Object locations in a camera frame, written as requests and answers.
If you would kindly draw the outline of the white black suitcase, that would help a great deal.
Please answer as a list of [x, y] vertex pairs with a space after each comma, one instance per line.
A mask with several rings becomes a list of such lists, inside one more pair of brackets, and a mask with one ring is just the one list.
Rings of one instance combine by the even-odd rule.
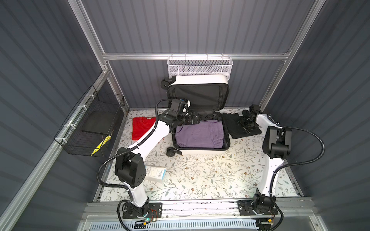
[[224, 154], [230, 138], [220, 110], [224, 108], [229, 84], [222, 74], [174, 76], [163, 79], [168, 109], [160, 115], [169, 126], [173, 146], [167, 155]]

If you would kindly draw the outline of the red t-shirt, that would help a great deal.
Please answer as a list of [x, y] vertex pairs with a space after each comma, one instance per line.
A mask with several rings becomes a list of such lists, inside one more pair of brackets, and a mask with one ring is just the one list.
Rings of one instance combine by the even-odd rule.
[[155, 124], [155, 117], [134, 117], [132, 140], [137, 141], [142, 138]]

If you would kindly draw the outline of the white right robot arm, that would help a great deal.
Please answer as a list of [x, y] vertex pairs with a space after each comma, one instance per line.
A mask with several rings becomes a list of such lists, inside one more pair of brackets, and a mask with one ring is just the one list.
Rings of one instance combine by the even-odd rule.
[[[256, 189], [252, 200], [239, 200], [238, 209], [242, 216], [278, 214], [276, 205], [276, 181], [278, 172], [286, 167], [307, 165], [318, 161], [325, 153], [325, 144], [316, 134], [297, 127], [280, 126], [270, 115], [262, 114], [260, 111], [252, 111], [248, 118], [241, 120], [241, 125], [251, 131], [252, 129], [262, 128], [265, 137], [262, 150], [267, 155], [263, 176]], [[316, 138], [321, 145], [319, 155], [311, 160], [284, 164], [285, 159], [292, 150], [293, 130], [303, 131]]]

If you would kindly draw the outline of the black t-shirt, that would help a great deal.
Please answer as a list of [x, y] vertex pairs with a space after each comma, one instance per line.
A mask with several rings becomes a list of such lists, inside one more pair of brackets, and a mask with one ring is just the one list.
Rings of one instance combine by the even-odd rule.
[[253, 127], [243, 127], [240, 123], [241, 119], [247, 119], [249, 117], [249, 112], [244, 110], [239, 113], [223, 113], [222, 118], [225, 123], [228, 133], [231, 135], [232, 139], [239, 139], [254, 135], [259, 135], [262, 131], [259, 129], [258, 125]]

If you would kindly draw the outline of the purple trousers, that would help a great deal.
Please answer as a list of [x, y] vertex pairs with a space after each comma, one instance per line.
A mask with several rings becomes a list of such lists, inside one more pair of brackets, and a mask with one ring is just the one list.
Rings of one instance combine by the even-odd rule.
[[176, 128], [175, 139], [181, 148], [219, 149], [224, 145], [222, 121], [206, 120]]

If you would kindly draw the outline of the white box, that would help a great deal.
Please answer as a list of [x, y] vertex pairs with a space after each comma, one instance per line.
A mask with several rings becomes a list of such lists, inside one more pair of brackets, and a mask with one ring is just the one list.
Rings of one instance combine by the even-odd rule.
[[158, 167], [158, 166], [146, 166], [146, 181], [152, 181], [152, 182], [159, 182], [163, 183], [165, 174], [166, 174], [166, 168], [165, 167]]

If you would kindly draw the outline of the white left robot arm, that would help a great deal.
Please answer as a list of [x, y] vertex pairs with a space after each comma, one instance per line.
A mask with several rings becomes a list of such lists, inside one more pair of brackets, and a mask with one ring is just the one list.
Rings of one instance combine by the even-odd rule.
[[[117, 151], [98, 169], [97, 182], [105, 188], [123, 188], [130, 196], [134, 213], [144, 217], [149, 211], [149, 198], [142, 185], [146, 176], [145, 159], [159, 141], [170, 134], [176, 127], [186, 124], [190, 108], [190, 101], [186, 99], [162, 99], [155, 106], [155, 123], [137, 142]], [[101, 171], [111, 161], [115, 164], [116, 174], [122, 184], [110, 184], [102, 181]]]

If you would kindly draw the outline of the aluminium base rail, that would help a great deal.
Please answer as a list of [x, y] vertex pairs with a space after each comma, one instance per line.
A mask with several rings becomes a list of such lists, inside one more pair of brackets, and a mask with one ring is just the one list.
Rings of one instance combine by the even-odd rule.
[[[161, 201], [162, 218], [238, 217], [244, 206], [239, 199]], [[310, 216], [318, 212], [310, 197], [278, 197], [276, 203], [286, 216]], [[85, 207], [82, 218], [117, 218], [118, 202], [94, 202]]]

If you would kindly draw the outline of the yellow black striped tape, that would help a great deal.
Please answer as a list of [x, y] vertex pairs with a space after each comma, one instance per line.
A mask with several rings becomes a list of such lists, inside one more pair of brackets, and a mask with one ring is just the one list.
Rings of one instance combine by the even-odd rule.
[[111, 139], [111, 135], [106, 136], [100, 144], [93, 150], [93, 152], [90, 154], [90, 156], [93, 156], [95, 153], [99, 152], [102, 147]]

